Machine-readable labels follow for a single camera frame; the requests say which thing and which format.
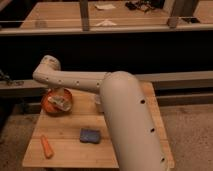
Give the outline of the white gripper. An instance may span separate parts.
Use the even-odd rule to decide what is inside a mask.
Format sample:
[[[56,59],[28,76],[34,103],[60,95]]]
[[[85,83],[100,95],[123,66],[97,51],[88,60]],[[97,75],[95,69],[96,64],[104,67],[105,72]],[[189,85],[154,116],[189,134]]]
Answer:
[[[72,108],[72,95],[64,88],[52,89],[48,102],[61,111],[69,111]]]

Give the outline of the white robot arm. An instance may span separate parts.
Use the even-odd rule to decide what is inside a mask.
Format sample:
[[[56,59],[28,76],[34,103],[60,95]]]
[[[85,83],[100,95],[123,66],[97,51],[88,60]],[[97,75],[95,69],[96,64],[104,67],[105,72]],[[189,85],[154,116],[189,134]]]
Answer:
[[[46,55],[34,70],[33,79],[100,97],[120,171],[170,171],[147,98],[133,74],[63,71],[57,58]]]

